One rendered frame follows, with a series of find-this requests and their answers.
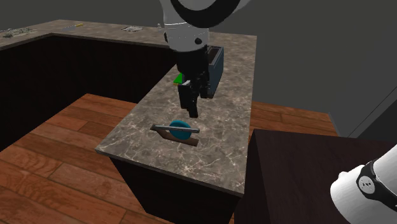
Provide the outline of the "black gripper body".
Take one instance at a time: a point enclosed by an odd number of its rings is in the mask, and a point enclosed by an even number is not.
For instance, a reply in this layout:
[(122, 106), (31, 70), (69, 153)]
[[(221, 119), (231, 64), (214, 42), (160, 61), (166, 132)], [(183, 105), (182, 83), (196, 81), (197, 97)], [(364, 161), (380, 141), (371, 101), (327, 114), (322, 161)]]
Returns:
[(190, 52), (175, 51), (177, 69), (183, 75), (182, 83), (194, 78), (203, 78), (203, 82), (209, 84), (208, 51), (207, 45)]

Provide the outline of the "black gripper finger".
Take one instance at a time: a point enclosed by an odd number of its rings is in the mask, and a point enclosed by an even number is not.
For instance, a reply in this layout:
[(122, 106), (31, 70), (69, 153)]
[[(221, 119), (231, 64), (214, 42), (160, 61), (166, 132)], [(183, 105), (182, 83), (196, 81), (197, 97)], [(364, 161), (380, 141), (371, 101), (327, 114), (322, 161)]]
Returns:
[(179, 101), (182, 109), (186, 109), (190, 118), (198, 118), (197, 97), (192, 92), (191, 81), (178, 85)]
[(206, 71), (201, 73), (199, 75), (198, 82), (200, 84), (200, 87), (199, 87), (200, 97), (203, 99), (212, 99), (214, 97), (214, 94), (212, 93), (212, 90), (211, 90), (209, 73)]

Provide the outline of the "blue-grey open box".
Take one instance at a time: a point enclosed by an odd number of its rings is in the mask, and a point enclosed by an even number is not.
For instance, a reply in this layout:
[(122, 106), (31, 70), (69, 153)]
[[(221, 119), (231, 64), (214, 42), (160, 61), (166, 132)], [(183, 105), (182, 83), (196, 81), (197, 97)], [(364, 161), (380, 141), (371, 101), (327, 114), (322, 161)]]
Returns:
[(222, 46), (209, 46), (207, 52), (209, 59), (209, 98), (212, 99), (223, 74), (224, 48)]

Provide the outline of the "brown stand with grey bar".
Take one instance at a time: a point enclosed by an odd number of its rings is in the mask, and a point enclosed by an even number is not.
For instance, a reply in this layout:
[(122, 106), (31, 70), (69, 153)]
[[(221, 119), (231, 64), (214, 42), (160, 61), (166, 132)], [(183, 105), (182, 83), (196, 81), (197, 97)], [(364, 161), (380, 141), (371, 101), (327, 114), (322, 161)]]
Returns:
[(153, 130), (157, 132), (162, 138), (168, 139), (170, 141), (175, 141), (183, 144), (187, 144), (190, 146), (197, 146), (199, 143), (198, 139), (194, 139), (192, 137), (188, 137), (187, 139), (180, 139), (175, 136), (173, 136), (170, 131), (177, 131), (177, 132), (182, 132), (182, 133), (199, 133), (200, 129), (196, 128), (191, 128), (191, 127), (175, 127), (175, 126), (166, 126), (166, 125), (158, 125), (158, 124), (153, 124), (150, 127), (150, 130)]

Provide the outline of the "teal round disc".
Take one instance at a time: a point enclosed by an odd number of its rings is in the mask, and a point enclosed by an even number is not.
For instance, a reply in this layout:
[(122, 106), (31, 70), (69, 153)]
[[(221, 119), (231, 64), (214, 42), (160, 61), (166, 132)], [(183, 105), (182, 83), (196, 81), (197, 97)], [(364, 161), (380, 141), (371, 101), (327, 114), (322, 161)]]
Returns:
[[(172, 127), (186, 127), (190, 128), (190, 125), (188, 125), (186, 122), (182, 120), (174, 120), (170, 123), (170, 126)], [(179, 130), (170, 130), (169, 131), (174, 137), (181, 139), (181, 140), (186, 140), (191, 137), (191, 132), (184, 132), (184, 131), (179, 131)]]

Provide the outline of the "grey cluttered mat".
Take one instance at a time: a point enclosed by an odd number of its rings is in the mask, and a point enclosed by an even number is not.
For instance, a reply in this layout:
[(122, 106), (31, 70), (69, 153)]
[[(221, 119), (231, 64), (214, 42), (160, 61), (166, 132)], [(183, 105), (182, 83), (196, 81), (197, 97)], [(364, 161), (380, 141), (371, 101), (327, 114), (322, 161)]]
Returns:
[(36, 30), (31, 29), (29, 27), (23, 27), (18, 29), (7, 29), (0, 31), (0, 37), (2, 38), (13, 38), (17, 36), (23, 36), (26, 34), (34, 33)]

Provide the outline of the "yellow-handled knife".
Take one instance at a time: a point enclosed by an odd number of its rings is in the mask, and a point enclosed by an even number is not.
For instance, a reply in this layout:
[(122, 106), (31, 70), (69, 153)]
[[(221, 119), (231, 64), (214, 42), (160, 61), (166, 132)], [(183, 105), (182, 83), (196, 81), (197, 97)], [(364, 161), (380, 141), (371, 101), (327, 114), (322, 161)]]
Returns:
[(80, 24), (75, 24), (75, 25), (71, 25), (71, 26), (62, 28), (61, 31), (72, 31), (72, 30), (74, 30), (75, 28), (81, 27), (81, 26), (83, 26), (83, 25), (84, 25), (84, 24), (82, 24), (82, 23), (80, 23)]

